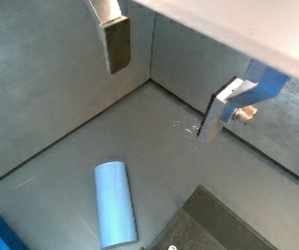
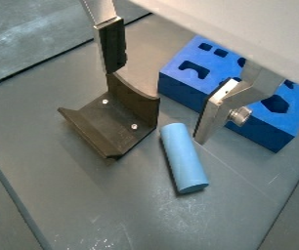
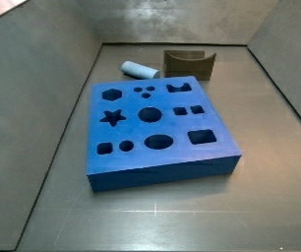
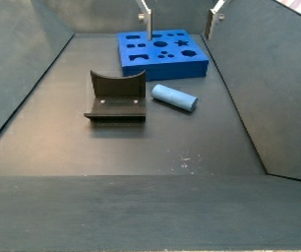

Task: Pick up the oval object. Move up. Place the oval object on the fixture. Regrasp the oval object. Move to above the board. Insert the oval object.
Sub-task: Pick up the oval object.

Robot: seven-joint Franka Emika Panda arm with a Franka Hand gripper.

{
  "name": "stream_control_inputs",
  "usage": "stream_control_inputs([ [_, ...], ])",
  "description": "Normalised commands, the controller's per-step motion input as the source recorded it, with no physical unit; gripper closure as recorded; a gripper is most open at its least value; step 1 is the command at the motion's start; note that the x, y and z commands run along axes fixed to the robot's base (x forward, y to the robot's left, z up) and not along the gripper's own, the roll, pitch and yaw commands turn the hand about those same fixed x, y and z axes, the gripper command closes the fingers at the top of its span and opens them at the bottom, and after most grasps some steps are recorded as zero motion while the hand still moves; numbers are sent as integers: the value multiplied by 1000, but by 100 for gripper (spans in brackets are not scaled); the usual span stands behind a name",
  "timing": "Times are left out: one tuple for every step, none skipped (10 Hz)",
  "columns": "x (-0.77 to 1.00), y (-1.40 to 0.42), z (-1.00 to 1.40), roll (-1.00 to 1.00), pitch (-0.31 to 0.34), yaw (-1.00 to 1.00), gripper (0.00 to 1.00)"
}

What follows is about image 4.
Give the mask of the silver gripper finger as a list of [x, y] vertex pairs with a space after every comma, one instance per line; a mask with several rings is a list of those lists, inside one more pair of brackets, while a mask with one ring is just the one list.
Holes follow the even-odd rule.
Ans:
[[221, 19], [221, 9], [225, 6], [225, 4], [226, 4], [226, 0], [218, 0], [215, 6], [209, 9], [207, 23], [206, 23], [206, 29], [205, 29], [205, 36], [207, 39], [211, 39], [215, 25]]
[[146, 0], [135, 0], [140, 13], [138, 19], [146, 24], [147, 39], [152, 39], [152, 10], [148, 8]]

